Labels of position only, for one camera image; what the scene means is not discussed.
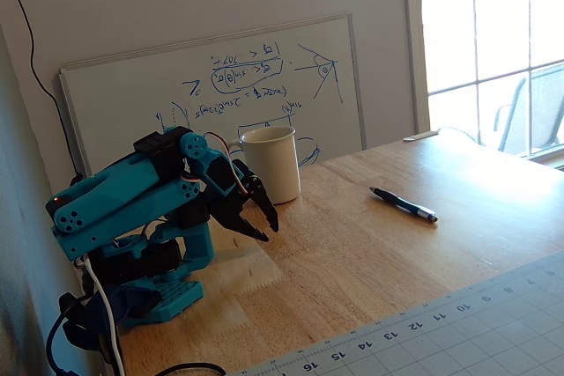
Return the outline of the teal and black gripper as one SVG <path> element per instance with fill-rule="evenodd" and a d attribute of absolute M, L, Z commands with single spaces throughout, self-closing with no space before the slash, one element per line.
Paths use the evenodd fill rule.
<path fill-rule="evenodd" d="M 222 227 L 254 240 L 270 240 L 241 216 L 243 204 L 250 198 L 265 215 L 270 228 L 278 232 L 277 210 L 260 178 L 252 175 L 243 161 L 235 159 L 230 163 L 224 153 L 210 149 L 196 151 L 196 155 L 187 157 L 187 162 L 190 172 L 203 178 L 206 184 L 204 198 L 209 211 Z M 239 182 L 246 189 L 246 195 L 242 193 Z"/>

